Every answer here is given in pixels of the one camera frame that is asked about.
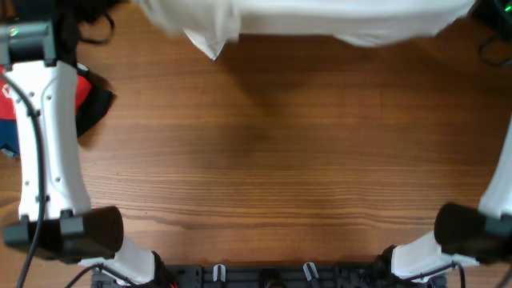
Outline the white t-shirt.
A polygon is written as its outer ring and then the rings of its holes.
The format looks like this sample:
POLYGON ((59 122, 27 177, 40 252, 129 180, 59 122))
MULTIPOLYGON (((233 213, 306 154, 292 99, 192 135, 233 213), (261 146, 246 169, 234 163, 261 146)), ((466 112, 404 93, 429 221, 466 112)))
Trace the white t-shirt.
POLYGON ((141 0, 145 16, 216 59, 242 34, 321 35, 378 47, 433 37, 474 0, 141 0))

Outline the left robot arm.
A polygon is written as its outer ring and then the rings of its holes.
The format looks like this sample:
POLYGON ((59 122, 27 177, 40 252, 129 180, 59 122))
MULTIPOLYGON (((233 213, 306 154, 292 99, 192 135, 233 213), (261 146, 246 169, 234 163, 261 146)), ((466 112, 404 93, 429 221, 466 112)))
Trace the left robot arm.
POLYGON ((40 258, 98 270, 120 286, 175 287, 153 251, 125 236, 118 208, 93 208, 78 157, 75 95, 80 25, 112 1, 14 1, 1 16, 1 79, 17 118, 22 196, 4 243, 40 258))

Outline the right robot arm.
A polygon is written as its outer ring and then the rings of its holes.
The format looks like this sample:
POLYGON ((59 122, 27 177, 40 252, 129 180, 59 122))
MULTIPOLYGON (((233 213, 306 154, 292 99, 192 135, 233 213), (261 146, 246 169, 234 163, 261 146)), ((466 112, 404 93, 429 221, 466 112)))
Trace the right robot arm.
POLYGON ((446 272, 511 261, 511 136, 507 135, 478 207, 445 204, 434 228, 417 240, 390 246, 363 279, 370 287, 444 287, 446 272))

